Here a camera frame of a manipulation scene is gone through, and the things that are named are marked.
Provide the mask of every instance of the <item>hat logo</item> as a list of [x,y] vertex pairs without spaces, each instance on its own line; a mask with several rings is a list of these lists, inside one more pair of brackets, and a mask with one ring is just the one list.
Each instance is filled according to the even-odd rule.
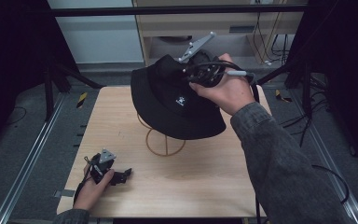
[[179,98],[176,100],[176,103],[178,103],[181,106],[185,106],[186,99],[183,96],[179,96]]

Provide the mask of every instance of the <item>table top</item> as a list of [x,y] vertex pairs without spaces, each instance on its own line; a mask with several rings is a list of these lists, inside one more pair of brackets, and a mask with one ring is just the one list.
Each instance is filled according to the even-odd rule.
[[[261,88],[259,93],[269,111]],[[76,190],[84,157],[105,147],[117,155],[112,168],[132,168],[132,174],[126,184],[106,189],[90,211],[94,217],[254,217],[255,192],[241,142],[229,124],[230,116],[223,111],[222,115],[227,124],[223,133],[186,141],[176,154],[159,156],[147,147],[149,129],[138,120],[130,87],[102,88],[65,189]],[[184,143],[156,131],[147,142],[161,154],[173,153]],[[72,205],[73,197],[62,196],[57,213]]]

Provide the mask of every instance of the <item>gray sleeve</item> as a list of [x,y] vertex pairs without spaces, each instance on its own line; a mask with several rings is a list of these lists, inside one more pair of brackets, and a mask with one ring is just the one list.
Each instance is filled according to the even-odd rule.
[[273,223],[353,223],[295,139],[259,103],[231,118],[257,200]]
[[71,209],[60,213],[53,219],[53,224],[87,224],[90,213],[87,210]]

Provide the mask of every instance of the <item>hat brim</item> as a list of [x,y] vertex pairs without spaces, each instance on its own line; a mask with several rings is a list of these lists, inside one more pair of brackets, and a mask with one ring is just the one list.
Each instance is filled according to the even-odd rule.
[[162,105],[154,96],[148,74],[155,71],[155,65],[132,71],[131,95],[139,116],[150,127],[169,137],[194,140],[212,137],[226,129],[220,109],[205,113],[199,118],[183,118]]

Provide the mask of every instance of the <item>person's arm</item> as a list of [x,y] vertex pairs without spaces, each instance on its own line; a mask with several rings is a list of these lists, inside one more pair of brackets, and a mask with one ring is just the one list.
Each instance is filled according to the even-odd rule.
[[272,223],[352,223],[298,143],[255,102],[245,78],[225,76],[214,88],[190,86],[233,116],[257,200]]
[[103,191],[109,186],[110,180],[113,178],[115,171],[108,171],[100,183],[95,184],[94,180],[87,176],[87,181],[79,192],[74,207],[71,210],[58,214],[53,219],[53,224],[86,224],[89,223],[89,210],[98,202]]

